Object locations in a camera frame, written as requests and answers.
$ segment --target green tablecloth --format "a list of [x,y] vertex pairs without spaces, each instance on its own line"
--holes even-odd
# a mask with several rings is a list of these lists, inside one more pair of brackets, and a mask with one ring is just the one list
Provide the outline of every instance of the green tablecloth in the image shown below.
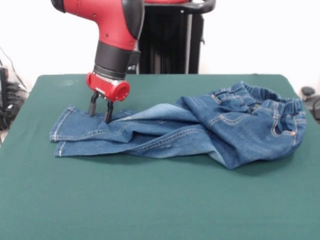
[[[85,75],[41,76],[0,149],[0,240],[318,240],[320,129],[294,155],[227,170],[205,155],[54,158],[49,130],[88,109]],[[280,75],[129,75],[115,111],[245,81],[296,97]],[[98,111],[106,102],[98,101]]]

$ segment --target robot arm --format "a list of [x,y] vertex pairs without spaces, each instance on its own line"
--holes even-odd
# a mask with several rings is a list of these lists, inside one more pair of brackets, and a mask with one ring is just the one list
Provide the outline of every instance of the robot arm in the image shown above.
[[111,120],[113,102],[123,101],[130,85],[125,81],[129,60],[141,35],[144,0],[51,0],[62,13],[69,13],[97,23],[99,40],[93,72],[86,82],[93,90],[89,114],[93,116],[97,98],[108,100],[105,114]]

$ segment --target cable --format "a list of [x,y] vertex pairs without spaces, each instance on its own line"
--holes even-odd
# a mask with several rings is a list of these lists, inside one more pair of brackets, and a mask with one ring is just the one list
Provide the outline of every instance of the cable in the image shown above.
[[11,123],[15,120],[28,95],[18,83],[6,83],[7,107],[0,104],[0,131],[9,130]]
[[18,74],[16,73],[16,70],[15,70],[15,67],[14,67],[14,63],[12,62],[11,58],[8,57],[8,55],[5,53],[5,51],[1,48],[0,46],[0,50],[1,52],[3,52],[4,56],[10,61],[11,63],[11,67],[12,67],[12,70],[16,76],[16,78],[19,80],[19,82],[22,84],[22,86],[24,86],[25,89],[28,89],[27,86],[24,84],[24,82],[21,80],[21,78],[18,76]]

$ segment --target denim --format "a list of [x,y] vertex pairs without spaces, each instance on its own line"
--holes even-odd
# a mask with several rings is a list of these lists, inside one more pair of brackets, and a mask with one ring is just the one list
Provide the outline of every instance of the denim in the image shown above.
[[239,82],[201,96],[181,96],[141,112],[123,110],[106,124],[70,106],[49,133],[54,155],[128,154],[156,159],[206,154],[227,169],[291,155],[303,141],[300,99]]

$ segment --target jeans waistband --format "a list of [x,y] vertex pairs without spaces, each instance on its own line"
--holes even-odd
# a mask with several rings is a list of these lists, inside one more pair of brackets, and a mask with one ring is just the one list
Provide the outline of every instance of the jeans waistband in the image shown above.
[[259,86],[239,82],[229,88],[221,88],[214,92],[216,96],[227,98],[241,98],[244,105],[254,107],[263,105],[264,108],[277,110],[279,115],[299,115],[304,113],[303,102],[300,99],[283,98],[276,92]]

